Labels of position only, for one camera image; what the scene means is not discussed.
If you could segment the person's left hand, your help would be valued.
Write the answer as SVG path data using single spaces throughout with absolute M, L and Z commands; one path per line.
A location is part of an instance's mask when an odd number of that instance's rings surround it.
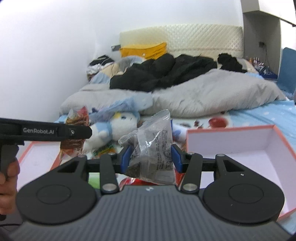
M 10 163 L 7 169 L 7 177 L 1 173 L 0 186 L 0 213 L 1 215 L 8 215 L 14 212 L 16 208 L 16 194 L 17 194 L 17 180 L 20 173 L 20 165 L 15 158 Z

